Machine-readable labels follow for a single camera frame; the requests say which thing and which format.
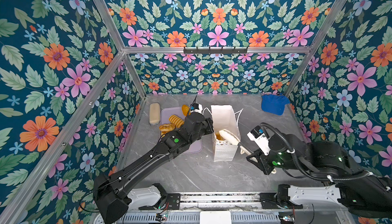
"striped pastry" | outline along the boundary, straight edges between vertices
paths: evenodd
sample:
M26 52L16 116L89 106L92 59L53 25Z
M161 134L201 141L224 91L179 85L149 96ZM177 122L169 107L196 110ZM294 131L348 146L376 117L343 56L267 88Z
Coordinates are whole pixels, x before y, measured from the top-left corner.
M184 124L184 120L182 120L179 116L173 114L169 117L170 123L174 124L177 128L181 127Z

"diagonal metal bar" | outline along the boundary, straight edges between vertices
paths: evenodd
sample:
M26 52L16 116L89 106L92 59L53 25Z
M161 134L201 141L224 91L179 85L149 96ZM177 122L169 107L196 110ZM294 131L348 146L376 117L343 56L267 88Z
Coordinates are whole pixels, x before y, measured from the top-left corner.
M309 46L284 46L284 47L185 47L185 48L175 48L175 47L125 47L125 54L133 53L145 53L145 54L162 54L162 53L187 53L194 54L213 54L230 52L231 53L310 53L311 48Z
M297 85L297 82L300 80L302 74L306 70L309 62L315 55L318 47L323 42L326 33L331 28L332 24L335 22L337 15L342 10L343 6L345 5L347 0L335 0L334 4L331 7L331 11L329 12L328 16L326 17L323 25L321 26L320 30L317 32L312 44L310 52L303 58L301 64L299 65L296 73L294 74L293 78L290 80L290 84L287 87L284 95L289 96L294 87Z
M46 153L42 156L35 168L19 188L14 198L3 210L0 215L0 223L14 224L17 222L31 199L34 197L35 193L38 191L38 188L41 186L41 182L46 179L49 171L53 165L56 164L57 159L64 151L67 143L71 140L79 125L83 122L83 119L91 109L91 104L93 104L98 98L118 65L120 65L123 57L123 53L118 53L113 58L110 65L105 69L94 87L86 95L81 105L78 109L76 109L75 113L62 128L52 145L48 148Z
M139 78L139 75L136 72L135 66L132 64L132 61L131 61L129 55L125 55L125 57L124 57L124 64L125 64L125 66L127 67L128 71L130 73L130 76L131 76L131 78L133 80L133 83L136 86L136 89L138 90L138 92L140 94L140 97L144 100L145 97L146 97L146 92L145 92L145 90L143 88L143 85L141 84L141 80Z
M109 10L106 6L105 0L92 0L97 7L99 14L102 17L102 21L104 22L107 30L109 31L110 36L112 37L113 41L115 42L115 46L117 50L120 52L125 47L124 42L121 38L120 33L113 21L113 18L109 14Z

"beige oblong box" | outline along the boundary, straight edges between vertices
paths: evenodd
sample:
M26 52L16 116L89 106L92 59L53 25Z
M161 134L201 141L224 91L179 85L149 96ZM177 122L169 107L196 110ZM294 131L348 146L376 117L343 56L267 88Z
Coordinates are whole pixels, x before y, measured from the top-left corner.
M159 103L150 104L150 124L158 124L161 121L161 106Z

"white paper bag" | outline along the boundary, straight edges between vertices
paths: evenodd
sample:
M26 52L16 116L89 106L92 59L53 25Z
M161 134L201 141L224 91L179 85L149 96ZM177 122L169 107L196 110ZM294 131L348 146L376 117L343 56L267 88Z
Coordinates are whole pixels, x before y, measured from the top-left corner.
M241 140L238 129L238 118L242 109L236 113L234 113L231 105L212 105L211 111L208 108L205 109L211 113L213 119L214 133L212 134L212 137L214 162L232 161L237 152L238 145L232 145L227 140L218 140L215 133L219 133L219 130L227 129Z

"purple tray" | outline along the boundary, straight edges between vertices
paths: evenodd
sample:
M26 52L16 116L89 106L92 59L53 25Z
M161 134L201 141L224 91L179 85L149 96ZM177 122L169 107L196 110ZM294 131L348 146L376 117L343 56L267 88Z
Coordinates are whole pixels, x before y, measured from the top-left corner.
M169 117L171 115L177 115L182 119L185 119L184 114L182 114L181 107L175 107L175 108L164 108L161 110L161 124L168 124L170 123ZM194 143L192 143L189 146L189 149L182 154L188 154L188 153L198 153L203 149L203 144L201 140L197 140Z

